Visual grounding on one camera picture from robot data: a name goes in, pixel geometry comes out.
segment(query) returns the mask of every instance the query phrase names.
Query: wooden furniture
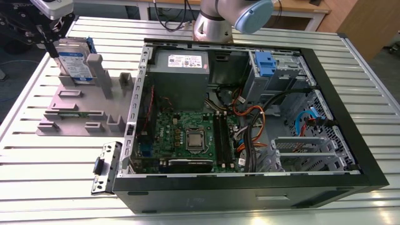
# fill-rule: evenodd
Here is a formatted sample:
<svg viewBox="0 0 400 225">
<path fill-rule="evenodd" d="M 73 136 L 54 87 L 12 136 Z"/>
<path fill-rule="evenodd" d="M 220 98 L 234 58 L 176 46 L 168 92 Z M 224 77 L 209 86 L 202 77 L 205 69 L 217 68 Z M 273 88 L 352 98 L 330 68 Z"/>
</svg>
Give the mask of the wooden furniture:
<svg viewBox="0 0 400 225">
<path fill-rule="evenodd" d="M 325 0 L 332 13 L 317 31 L 344 33 L 370 60 L 400 29 L 400 0 Z"/>
<path fill-rule="evenodd" d="M 80 3 L 110 4 L 124 6 L 137 6 L 140 19 L 149 20 L 149 8 L 154 6 L 153 0 L 74 0 Z M 160 8 L 184 8 L 184 0 L 157 0 Z M 193 10 L 200 10 L 201 0 L 189 0 Z M 277 15 L 280 9 L 278 3 L 274 4 L 272 15 Z M 305 18 L 308 21 L 304 26 L 305 31 L 316 31 L 325 14 L 330 12 L 328 5 L 321 2 L 320 6 L 309 4 L 308 0 L 281 0 L 281 16 Z"/>
</svg>

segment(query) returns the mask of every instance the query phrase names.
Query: red cable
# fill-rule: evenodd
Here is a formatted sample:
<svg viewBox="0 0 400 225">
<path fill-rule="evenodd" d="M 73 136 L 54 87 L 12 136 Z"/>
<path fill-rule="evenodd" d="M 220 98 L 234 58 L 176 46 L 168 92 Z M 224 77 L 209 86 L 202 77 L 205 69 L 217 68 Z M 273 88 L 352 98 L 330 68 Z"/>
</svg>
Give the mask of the red cable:
<svg viewBox="0 0 400 225">
<path fill-rule="evenodd" d="M 146 117 L 145 117 L 145 123 L 144 123 L 141 132 L 145 130 L 145 127 L 146 127 L 148 122 L 149 122 L 149 117 L 150 117 L 150 107 L 152 107 L 152 101 L 153 101 L 153 99 L 154 99 L 154 85 L 152 85 L 152 87 L 150 87 L 149 110 L 148 110 L 148 115 L 146 115 Z"/>
</svg>

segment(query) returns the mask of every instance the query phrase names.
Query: aluminum extrusion table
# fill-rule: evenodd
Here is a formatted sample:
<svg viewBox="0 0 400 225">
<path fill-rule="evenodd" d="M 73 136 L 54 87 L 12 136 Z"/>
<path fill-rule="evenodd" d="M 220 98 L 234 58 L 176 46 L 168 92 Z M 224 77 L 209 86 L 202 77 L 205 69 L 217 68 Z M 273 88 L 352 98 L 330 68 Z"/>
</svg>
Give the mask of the aluminum extrusion table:
<svg viewBox="0 0 400 225">
<path fill-rule="evenodd" d="M 190 34 L 190 28 L 169 33 L 158 22 L 80 17 L 68 36 L 93 38 L 102 66 L 118 76 L 134 75 L 144 38 L 190 40 Z M 400 107 L 348 39 L 272 29 L 253 35 L 233 31 L 233 38 L 314 49 L 389 186 L 312 210 L 133 215 L 114 196 L 90 196 L 93 161 L 102 144 L 121 138 L 34 134 L 60 84 L 46 54 L 0 127 L 0 223 L 400 224 Z"/>
</svg>

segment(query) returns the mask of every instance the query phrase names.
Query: green circuit board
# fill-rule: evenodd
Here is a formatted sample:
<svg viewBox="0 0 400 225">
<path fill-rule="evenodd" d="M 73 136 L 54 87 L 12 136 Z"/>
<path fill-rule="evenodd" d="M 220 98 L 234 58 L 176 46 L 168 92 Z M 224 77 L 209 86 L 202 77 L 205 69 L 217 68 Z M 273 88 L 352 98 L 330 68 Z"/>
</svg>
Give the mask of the green circuit board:
<svg viewBox="0 0 400 225">
<path fill-rule="evenodd" d="M 226 116 L 228 130 L 237 125 L 234 116 Z M 186 150 L 186 131 L 204 132 L 205 149 L 198 154 Z M 234 167 L 217 165 L 216 146 L 213 140 L 213 114 L 200 112 L 162 112 L 157 115 L 154 143 L 152 146 L 153 158 L 202 158 L 213 161 L 214 173 L 233 173 Z M 229 143 L 233 157 L 232 141 Z"/>
</svg>

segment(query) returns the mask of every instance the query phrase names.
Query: blue hard drive label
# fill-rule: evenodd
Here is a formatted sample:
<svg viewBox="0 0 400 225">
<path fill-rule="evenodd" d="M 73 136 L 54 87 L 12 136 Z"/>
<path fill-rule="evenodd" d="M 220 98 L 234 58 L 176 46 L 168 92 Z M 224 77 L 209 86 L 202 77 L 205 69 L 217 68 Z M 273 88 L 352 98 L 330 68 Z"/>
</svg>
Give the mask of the blue hard drive label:
<svg viewBox="0 0 400 225">
<path fill-rule="evenodd" d="M 58 52 L 61 64 L 76 83 L 93 79 L 89 67 L 84 64 L 84 55 L 78 52 Z"/>
</svg>

